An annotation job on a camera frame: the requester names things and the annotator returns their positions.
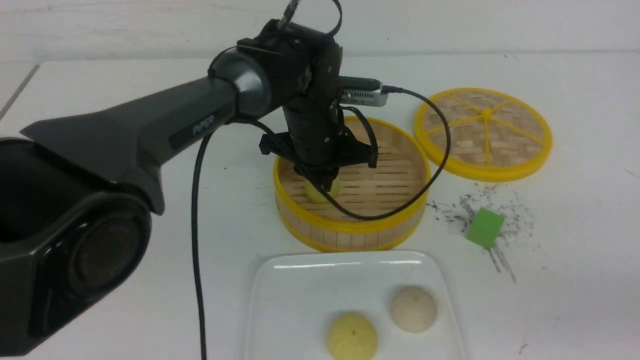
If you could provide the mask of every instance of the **steamer basket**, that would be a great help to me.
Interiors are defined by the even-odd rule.
[[[354,117],[346,125],[361,142],[369,143]],[[425,152],[403,130],[369,119],[378,141],[378,167],[360,164],[340,169],[341,189],[335,199],[360,215],[389,212],[411,199],[431,177]],[[427,193],[409,208],[383,220],[361,222],[331,204],[314,204],[305,194],[304,178],[293,164],[277,158],[273,167],[276,204],[287,230],[316,250],[387,250],[407,239],[422,218]]]

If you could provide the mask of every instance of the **white table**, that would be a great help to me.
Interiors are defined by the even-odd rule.
[[[0,123],[94,111],[199,78],[209,60],[44,63]],[[554,149],[527,179],[489,191],[444,174],[417,231],[400,249],[427,252],[451,291],[469,359],[602,359],[640,354],[640,55],[536,54],[346,58],[343,74],[431,95],[459,86],[500,90],[534,106]],[[412,130],[418,102],[393,95],[372,117]],[[265,119],[284,128],[282,113]],[[204,161],[200,258],[207,344],[213,359],[240,359],[254,271],[264,258],[310,252],[281,225],[273,157],[260,133],[222,128]],[[28,359],[198,359],[189,192],[196,147],[163,169],[167,210],[129,280],[36,348]],[[498,245],[512,269],[465,240],[460,196],[509,206]],[[514,215],[520,220],[513,222]],[[416,354],[424,358],[425,354]]]
[[[34,66],[23,61],[0,62],[0,120],[8,109],[6,106],[10,106],[9,101]]]

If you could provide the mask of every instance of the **white plate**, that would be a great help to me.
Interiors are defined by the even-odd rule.
[[[421,334],[399,329],[390,302],[406,285],[422,286],[438,306]],[[282,256],[257,272],[250,303],[247,360],[331,359],[326,336],[342,313],[366,316],[378,332],[375,359],[464,360],[460,332],[438,265],[409,251]]]

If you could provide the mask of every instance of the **green block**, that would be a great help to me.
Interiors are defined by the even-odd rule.
[[[467,239],[489,250],[495,244],[503,222],[504,216],[481,208],[471,222]]]

